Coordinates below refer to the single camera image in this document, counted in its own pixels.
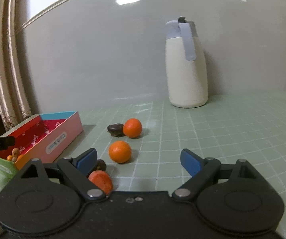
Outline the beige satin curtain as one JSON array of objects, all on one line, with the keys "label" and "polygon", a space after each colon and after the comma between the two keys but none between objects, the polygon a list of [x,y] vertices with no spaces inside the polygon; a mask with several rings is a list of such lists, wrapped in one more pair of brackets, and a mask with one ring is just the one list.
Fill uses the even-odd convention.
[{"label": "beige satin curtain", "polygon": [[32,116],[18,60],[15,8],[16,0],[0,0],[0,115],[6,131]]}]

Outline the cream thermos jug grey lid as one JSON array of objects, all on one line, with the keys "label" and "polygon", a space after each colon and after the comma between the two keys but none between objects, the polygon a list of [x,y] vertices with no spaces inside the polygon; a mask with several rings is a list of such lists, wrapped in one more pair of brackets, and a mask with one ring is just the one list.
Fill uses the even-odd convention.
[{"label": "cream thermos jug grey lid", "polygon": [[179,108],[196,108],[208,101],[204,50],[196,26],[184,16],[166,23],[165,67],[169,101]]}]

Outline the dark split chestnut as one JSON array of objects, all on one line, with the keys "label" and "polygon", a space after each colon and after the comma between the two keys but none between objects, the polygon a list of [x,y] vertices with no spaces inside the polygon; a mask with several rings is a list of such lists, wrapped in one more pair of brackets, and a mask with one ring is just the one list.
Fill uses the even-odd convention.
[{"label": "dark split chestnut", "polygon": [[90,171],[90,174],[97,170],[106,171],[106,169],[107,169],[107,165],[105,161],[102,159],[98,159],[96,162],[96,165]]}]

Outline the red strawberry piece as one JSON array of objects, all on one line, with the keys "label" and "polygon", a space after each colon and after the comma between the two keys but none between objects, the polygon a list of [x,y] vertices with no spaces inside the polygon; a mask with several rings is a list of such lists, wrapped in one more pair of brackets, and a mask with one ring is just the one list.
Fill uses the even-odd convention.
[{"label": "red strawberry piece", "polygon": [[113,191],[113,183],[110,176],[103,170],[93,171],[88,180],[100,188],[106,195]]}]

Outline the colourful cardboard box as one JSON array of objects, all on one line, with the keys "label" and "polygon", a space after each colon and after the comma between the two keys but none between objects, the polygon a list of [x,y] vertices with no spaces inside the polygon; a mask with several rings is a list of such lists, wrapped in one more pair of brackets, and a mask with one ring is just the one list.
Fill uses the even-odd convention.
[{"label": "colourful cardboard box", "polygon": [[[32,158],[52,163],[83,131],[77,111],[38,114],[9,133],[15,145],[0,151],[0,173],[12,178]],[[12,163],[7,156],[18,148],[24,156]]]}]

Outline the orange mandarin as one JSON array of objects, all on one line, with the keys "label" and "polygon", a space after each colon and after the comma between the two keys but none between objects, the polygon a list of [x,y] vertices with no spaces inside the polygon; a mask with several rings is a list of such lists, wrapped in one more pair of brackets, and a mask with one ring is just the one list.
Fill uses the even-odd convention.
[{"label": "orange mandarin", "polygon": [[108,154],[112,161],[118,164],[123,164],[130,160],[132,149],[129,144],[120,140],[109,146]]},{"label": "orange mandarin", "polygon": [[129,138],[137,138],[142,133],[142,123],[136,118],[131,118],[124,123],[122,131]]}]

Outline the green grid table mat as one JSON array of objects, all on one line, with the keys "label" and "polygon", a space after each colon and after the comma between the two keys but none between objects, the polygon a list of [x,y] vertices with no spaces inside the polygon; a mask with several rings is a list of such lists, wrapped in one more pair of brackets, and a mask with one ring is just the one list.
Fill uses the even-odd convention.
[{"label": "green grid table mat", "polygon": [[[116,164],[108,155],[115,138],[107,126],[130,118],[139,119],[144,131],[138,139],[127,139],[131,161]],[[277,232],[286,238],[286,93],[212,96],[205,106],[189,110],[166,101],[89,109],[80,112],[80,119],[83,132],[64,155],[95,148],[116,190],[172,193],[189,179],[180,165],[184,148],[224,164],[249,161],[284,201]]]}]

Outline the dark chestnut at back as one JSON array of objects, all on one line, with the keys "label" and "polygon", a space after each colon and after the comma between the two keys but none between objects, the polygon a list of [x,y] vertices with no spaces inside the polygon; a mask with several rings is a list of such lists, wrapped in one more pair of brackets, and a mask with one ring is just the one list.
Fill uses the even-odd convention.
[{"label": "dark chestnut at back", "polygon": [[115,124],[108,125],[107,131],[113,137],[124,136],[122,123],[115,123]]}]

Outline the brown longan fruit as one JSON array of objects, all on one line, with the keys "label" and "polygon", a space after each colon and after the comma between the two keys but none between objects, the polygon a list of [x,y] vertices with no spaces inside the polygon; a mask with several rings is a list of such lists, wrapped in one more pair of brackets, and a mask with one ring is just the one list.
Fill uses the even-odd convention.
[{"label": "brown longan fruit", "polygon": [[20,155],[20,150],[18,148],[14,148],[12,150],[12,156],[13,157],[18,157]]}]

